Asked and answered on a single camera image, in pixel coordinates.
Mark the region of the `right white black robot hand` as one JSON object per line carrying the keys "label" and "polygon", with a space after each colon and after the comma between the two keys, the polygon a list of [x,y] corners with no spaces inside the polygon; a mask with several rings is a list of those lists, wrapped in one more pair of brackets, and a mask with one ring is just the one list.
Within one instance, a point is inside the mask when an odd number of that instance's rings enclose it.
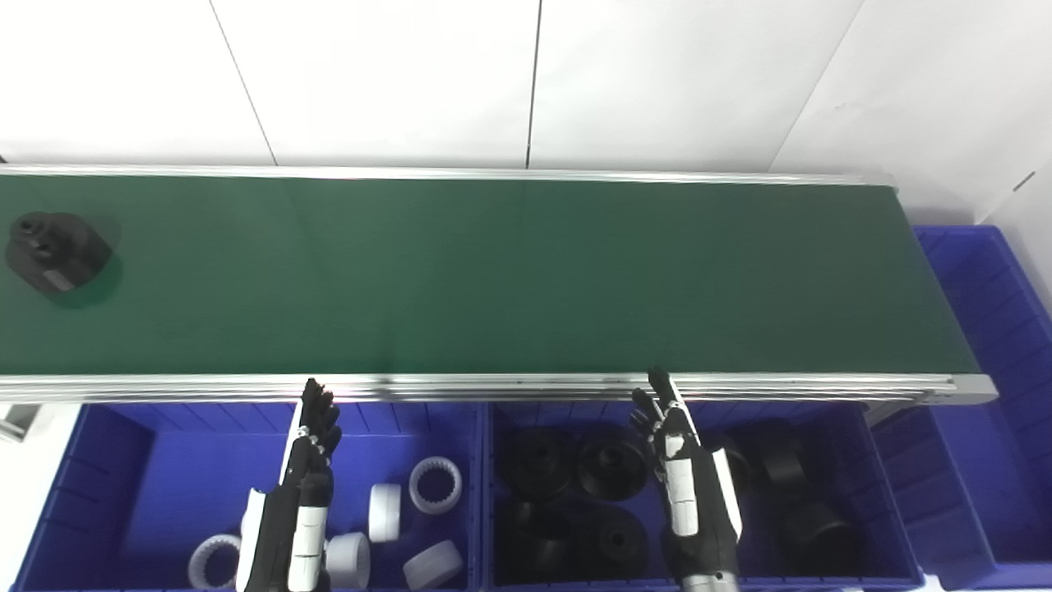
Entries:
{"label": "right white black robot hand", "polygon": [[741,513],[725,451],[700,436],[677,384],[648,368],[632,393],[631,426],[648,446],[667,525],[662,553],[683,591],[737,591]]}

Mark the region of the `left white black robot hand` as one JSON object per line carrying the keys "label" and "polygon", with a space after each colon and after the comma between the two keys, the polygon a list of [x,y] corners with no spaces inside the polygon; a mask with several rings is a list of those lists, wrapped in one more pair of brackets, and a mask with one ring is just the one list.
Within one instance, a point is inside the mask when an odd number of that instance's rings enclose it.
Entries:
{"label": "left white black robot hand", "polygon": [[240,528],[237,591],[330,591],[326,528],[342,438],[333,395],[315,377],[294,408],[282,472],[268,492],[252,488]]}

